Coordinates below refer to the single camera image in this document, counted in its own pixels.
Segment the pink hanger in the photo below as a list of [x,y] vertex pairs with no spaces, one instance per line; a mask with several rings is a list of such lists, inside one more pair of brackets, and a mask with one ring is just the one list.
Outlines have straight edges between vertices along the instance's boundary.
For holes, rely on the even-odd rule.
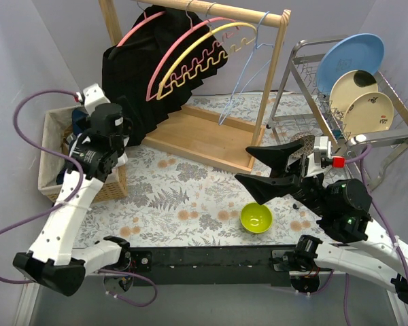
[[152,5],[142,10],[133,27],[122,37],[116,44],[117,49],[125,47],[138,46],[143,42],[152,38],[150,28],[154,26],[154,22],[166,14],[166,9]]
[[[231,27],[239,29],[239,23],[224,17],[210,18],[198,24],[191,23],[190,28],[171,45],[160,60],[148,84],[146,100],[155,98],[159,101],[208,69],[226,62],[229,52],[214,35]],[[163,67],[172,54],[191,39],[194,41],[186,46],[162,75]]]

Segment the white cloth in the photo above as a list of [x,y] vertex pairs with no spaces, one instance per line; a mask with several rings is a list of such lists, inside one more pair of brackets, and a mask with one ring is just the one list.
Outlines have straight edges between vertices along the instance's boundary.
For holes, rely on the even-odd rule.
[[81,165],[85,179],[104,182],[114,168],[125,164],[124,144],[119,138],[82,133],[70,142],[69,156]]

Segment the navy blue denim garment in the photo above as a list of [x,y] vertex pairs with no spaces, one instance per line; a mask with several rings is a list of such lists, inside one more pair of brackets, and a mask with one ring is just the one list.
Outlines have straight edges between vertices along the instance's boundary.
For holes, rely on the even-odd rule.
[[78,109],[74,109],[71,114],[71,131],[64,133],[63,137],[63,151],[69,153],[69,146],[73,145],[73,142],[79,134],[83,133],[88,128],[86,118],[87,113],[84,113]]

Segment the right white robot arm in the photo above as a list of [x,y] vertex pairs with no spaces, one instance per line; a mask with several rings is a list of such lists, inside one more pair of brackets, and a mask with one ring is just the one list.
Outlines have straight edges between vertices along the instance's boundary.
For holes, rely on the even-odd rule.
[[271,169],[268,177],[237,173],[238,180],[258,204],[287,195],[318,216],[318,226],[331,239],[359,253],[302,235],[296,247],[273,264],[285,270],[328,268],[346,272],[382,286],[408,304],[408,245],[391,236],[369,213],[372,197],[358,179],[323,185],[324,169],[343,168],[345,158],[333,156],[327,137],[316,137],[313,151],[291,162],[303,140],[246,151]]

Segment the yellow hanger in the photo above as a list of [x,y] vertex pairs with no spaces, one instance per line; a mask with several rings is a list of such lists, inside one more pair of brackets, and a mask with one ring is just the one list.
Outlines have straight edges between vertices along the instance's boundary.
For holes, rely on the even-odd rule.
[[188,9],[190,27],[159,61],[148,82],[147,101],[170,96],[185,99],[204,79],[215,75],[231,54],[256,41],[258,31],[253,24],[221,16],[194,20]]

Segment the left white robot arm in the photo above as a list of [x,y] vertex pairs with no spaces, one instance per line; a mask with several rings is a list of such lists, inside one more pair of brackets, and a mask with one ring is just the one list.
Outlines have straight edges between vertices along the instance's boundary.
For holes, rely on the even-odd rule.
[[130,244],[119,237],[106,236],[91,247],[73,248],[92,201],[124,153],[120,105],[97,105],[88,121],[90,127],[78,137],[70,153],[83,171],[67,165],[54,211],[28,251],[17,253],[13,260],[26,278],[66,296],[73,295],[87,275],[106,266],[122,272],[131,263],[126,251]]

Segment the black garment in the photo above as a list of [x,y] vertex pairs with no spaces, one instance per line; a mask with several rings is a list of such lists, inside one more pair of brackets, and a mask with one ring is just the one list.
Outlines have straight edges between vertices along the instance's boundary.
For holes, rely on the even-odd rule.
[[161,101],[146,100],[148,82],[159,61],[170,45],[190,27],[182,10],[165,9],[166,14],[150,28],[151,39],[122,50],[114,46],[103,53],[101,87],[106,97],[121,105],[124,116],[133,121],[129,147],[139,145],[159,123],[168,119],[170,113],[181,110],[192,95],[185,99],[170,96]]

